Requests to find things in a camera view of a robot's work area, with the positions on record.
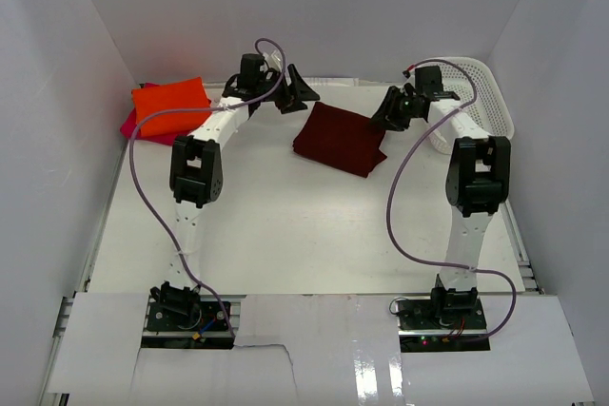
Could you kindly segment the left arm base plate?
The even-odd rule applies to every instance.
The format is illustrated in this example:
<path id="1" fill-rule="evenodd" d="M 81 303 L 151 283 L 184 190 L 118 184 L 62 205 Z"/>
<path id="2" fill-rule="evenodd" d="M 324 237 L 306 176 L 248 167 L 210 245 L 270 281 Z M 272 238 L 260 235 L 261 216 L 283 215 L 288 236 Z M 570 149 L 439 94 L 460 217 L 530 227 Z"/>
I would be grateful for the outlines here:
<path id="1" fill-rule="evenodd" d="M 224 312 L 216 300 L 201 299 L 190 316 L 169 311 L 150 299 L 145 319 L 141 346 L 148 349 L 230 350 L 234 346 L 226 324 L 226 317 L 237 326 L 231 316 L 231 303 L 224 302 Z"/>

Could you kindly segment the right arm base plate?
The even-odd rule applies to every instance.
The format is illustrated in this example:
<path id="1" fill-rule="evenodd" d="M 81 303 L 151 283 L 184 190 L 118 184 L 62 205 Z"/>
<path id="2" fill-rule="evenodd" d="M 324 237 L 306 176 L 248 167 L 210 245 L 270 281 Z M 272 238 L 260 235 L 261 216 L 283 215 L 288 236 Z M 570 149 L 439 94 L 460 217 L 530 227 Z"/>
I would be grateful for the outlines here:
<path id="1" fill-rule="evenodd" d="M 431 299 L 397 297 L 388 305 L 398 320 L 403 354 L 487 352 L 491 349 L 481 301 L 471 311 L 438 317 Z"/>

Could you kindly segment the dark red t shirt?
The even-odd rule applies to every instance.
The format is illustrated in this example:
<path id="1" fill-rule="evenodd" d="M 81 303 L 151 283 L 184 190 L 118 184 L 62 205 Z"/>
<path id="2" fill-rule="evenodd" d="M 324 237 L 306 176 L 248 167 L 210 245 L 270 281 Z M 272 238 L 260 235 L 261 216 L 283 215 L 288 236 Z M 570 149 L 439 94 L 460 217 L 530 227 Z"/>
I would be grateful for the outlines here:
<path id="1" fill-rule="evenodd" d="M 384 135 L 361 114 L 316 102 L 292 148 L 305 159 L 367 178 L 387 158 L 380 150 Z"/>

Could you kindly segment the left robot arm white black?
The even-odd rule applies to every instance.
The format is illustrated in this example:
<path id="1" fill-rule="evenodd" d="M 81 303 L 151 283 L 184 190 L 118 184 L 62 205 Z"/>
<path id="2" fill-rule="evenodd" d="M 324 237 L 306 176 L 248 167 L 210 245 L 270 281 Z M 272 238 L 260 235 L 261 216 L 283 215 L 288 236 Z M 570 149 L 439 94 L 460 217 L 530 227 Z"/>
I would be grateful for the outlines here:
<path id="1" fill-rule="evenodd" d="M 247 53 L 240 71 L 229 78 L 216 110 L 191 133 L 179 136 L 171 151 L 169 187 L 175 201 L 175 231 L 178 242 L 170 279 L 151 290 L 163 315 L 181 330 L 191 330 L 204 321 L 200 300 L 202 286 L 195 279 L 202 245 L 204 209 L 218 200 L 224 185 L 222 150 L 263 102 L 272 102 L 283 114 L 306 109 L 320 96 L 301 76 L 296 66 L 280 69 L 278 52 Z"/>

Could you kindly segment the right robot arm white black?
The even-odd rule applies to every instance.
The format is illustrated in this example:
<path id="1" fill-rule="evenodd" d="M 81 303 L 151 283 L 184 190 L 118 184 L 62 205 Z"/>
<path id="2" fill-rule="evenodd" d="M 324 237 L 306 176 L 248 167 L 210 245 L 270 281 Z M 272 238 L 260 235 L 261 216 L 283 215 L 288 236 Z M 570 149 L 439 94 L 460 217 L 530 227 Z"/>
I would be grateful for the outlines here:
<path id="1" fill-rule="evenodd" d="M 445 181 L 451 207 L 451 230 L 443 261 L 430 297 L 420 304 L 398 300 L 391 310 L 407 322 L 417 317 L 461 330 L 469 317 L 481 314 L 477 277 L 486 229 L 509 194 L 511 143 L 489 133 L 467 113 L 473 100 L 463 101 L 445 89 L 443 59 L 427 59 L 404 71 L 406 83 L 390 87 L 371 124 L 385 131 L 401 132 L 414 119 L 428 128 L 424 139 L 439 133 L 450 144 Z"/>

